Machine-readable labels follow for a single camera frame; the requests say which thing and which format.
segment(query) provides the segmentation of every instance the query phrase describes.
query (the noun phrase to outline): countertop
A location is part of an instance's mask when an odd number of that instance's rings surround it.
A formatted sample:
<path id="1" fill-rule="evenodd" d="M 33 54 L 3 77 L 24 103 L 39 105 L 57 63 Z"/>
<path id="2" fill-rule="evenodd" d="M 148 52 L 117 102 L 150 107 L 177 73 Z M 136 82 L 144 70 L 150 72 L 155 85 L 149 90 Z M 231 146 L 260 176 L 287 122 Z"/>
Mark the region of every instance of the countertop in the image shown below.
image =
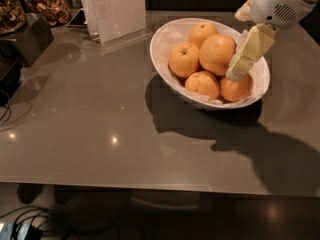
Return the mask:
<path id="1" fill-rule="evenodd" d="M 183 17 L 248 27 L 232 13 L 146 17 L 152 31 Z M 110 51 L 87 29 L 52 32 L 0 122 L 1 182 L 320 196 L 320 47 L 300 25 L 266 56 L 263 99 L 228 112 L 176 96 L 152 65 L 151 36 Z"/>

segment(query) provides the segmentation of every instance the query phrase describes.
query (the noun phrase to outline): orange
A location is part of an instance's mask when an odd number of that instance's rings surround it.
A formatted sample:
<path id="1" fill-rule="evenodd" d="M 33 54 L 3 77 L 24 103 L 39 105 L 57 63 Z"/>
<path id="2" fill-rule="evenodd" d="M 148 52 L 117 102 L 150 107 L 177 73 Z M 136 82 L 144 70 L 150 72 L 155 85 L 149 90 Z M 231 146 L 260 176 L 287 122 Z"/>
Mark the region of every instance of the orange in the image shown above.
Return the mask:
<path id="1" fill-rule="evenodd" d="M 223 76 L 220 79 L 220 95 L 227 101 L 238 101 L 251 94 L 253 80 L 250 74 L 246 74 L 238 82 L 232 82 Z"/>
<path id="2" fill-rule="evenodd" d="M 215 100 L 219 96 L 219 81 L 209 71 L 199 71 L 188 77 L 185 87 L 191 92 L 208 95 Z"/>
<path id="3" fill-rule="evenodd" d="M 211 35 L 201 46 L 200 64 L 215 75 L 223 76 L 229 67 L 235 48 L 236 44 L 232 37 L 221 34 Z"/>
<path id="4" fill-rule="evenodd" d="M 169 53 L 169 68 L 178 77 L 188 78 L 200 69 L 199 48 L 189 42 L 174 46 Z"/>
<path id="5" fill-rule="evenodd" d="M 202 43 L 209 36 L 218 34 L 216 26 L 209 21 L 202 21 L 196 23 L 189 32 L 189 42 L 201 48 Z"/>

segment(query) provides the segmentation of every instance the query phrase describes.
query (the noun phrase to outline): jar of nuts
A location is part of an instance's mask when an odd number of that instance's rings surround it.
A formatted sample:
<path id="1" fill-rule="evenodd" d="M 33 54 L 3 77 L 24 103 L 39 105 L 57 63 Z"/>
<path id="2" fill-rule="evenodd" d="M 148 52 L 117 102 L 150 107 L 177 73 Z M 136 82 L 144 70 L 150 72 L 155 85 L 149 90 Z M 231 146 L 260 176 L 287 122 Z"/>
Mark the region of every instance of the jar of nuts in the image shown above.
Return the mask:
<path id="1" fill-rule="evenodd" d="M 24 0 L 29 12 L 42 13 L 51 27 L 68 22 L 70 9 L 67 0 Z"/>
<path id="2" fill-rule="evenodd" d="M 19 0 L 0 0 L 0 35 L 15 32 L 26 22 Z"/>

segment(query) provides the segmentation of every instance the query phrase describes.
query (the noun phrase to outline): white bowl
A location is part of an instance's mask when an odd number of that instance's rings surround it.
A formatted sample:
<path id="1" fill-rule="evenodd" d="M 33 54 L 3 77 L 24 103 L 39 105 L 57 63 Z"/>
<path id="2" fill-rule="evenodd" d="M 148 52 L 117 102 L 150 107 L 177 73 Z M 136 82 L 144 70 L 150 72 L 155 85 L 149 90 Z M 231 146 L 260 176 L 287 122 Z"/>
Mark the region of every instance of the white bowl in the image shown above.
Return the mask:
<path id="1" fill-rule="evenodd" d="M 171 21 L 157 30 L 150 44 L 150 55 L 154 67 L 168 86 L 183 100 L 191 103 L 198 109 L 225 110 L 249 106 L 258 101 L 268 90 L 270 84 L 269 67 L 262 57 L 250 70 L 253 78 L 252 94 L 237 102 L 223 103 L 220 100 L 209 100 L 209 97 L 190 92 L 181 85 L 178 78 L 168 68 L 170 50 L 181 42 L 188 41 L 188 35 L 194 24 L 200 21 L 209 21 L 215 24 L 219 34 L 231 36 L 237 43 L 240 33 L 219 22 L 200 18 L 184 18 Z"/>

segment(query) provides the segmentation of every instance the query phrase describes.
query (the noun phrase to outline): black cable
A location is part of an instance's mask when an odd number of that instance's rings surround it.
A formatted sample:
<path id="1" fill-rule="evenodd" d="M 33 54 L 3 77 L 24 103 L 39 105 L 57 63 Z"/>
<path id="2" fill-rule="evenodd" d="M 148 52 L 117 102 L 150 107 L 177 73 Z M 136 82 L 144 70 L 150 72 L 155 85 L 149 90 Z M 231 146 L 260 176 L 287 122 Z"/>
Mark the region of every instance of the black cable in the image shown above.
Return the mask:
<path id="1" fill-rule="evenodd" d="M 3 91 L 3 90 L 0 90 L 1 93 L 5 94 L 8 98 L 8 101 L 7 101 L 7 104 L 4 105 L 4 107 L 6 107 L 6 110 L 4 111 L 4 113 L 2 114 L 2 116 L 0 117 L 0 121 L 5 117 L 5 115 L 7 114 L 7 112 L 9 111 L 9 108 L 10 108 L 10 104 L 11 104 L 11 98 L 10 98 L 10 95 Z"/>

